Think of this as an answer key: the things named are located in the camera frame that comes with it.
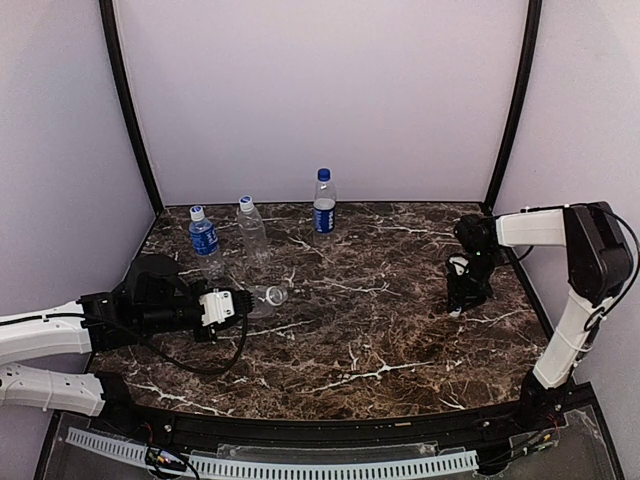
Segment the clear plastic bottle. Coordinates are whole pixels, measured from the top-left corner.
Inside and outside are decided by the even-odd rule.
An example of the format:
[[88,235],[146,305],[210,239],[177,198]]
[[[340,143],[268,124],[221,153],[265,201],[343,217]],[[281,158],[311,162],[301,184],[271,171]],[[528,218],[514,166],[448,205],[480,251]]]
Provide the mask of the clear plastic bottle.
[[250,289],[253,309],[248,314],[250,319],[269,317],[288,299],[288,292],[283,286],[259,286]]

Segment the blue label water bottle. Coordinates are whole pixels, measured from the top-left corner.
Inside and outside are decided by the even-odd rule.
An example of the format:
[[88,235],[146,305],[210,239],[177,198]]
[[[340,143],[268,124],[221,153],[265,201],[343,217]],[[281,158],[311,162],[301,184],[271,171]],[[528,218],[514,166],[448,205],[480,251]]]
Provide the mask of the blue label water bottle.
[[208,279],[222,277],[224,263],[213,222],[207,216],[201,222],[191,221],[189,235],[193,250],[201,264],[203,275]]

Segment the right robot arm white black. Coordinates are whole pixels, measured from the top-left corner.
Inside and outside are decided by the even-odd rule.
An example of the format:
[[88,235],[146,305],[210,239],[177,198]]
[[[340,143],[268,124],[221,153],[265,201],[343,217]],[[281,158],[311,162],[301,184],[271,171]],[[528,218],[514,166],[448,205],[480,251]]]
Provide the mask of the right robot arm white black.
[[561,407],[602,322],[637,280],[638,238],[606,202],[465,215],[454,236],[464,251],[445,262],[447,311],[453,317],[492,298],[490,279],[501,250],[555,246],[566,252],[567,303],[548,346],[522,381],[513,413],[516,425],[531,428]]

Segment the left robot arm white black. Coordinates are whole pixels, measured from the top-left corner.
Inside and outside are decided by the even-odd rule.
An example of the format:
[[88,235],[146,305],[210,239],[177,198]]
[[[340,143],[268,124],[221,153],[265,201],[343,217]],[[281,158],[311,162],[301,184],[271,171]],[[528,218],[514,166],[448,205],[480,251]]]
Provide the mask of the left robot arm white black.
[[114,373],[68,374],[25,366],[25,361],[63,354],[95,354],[141,345],[167,363],[198,375],[218,376],[221,367],[195,367],[170,357],[151,342],[159,334],[190,332],[213,341],[220,330],[246,325],[254,307],[247,290],[217,289],[204,280],[185,283],[166,255],[135,259],[110,292],[84,295],[50,309],[1,319],[1,403],[62,410],[89,417],[132,408],[123,378]]

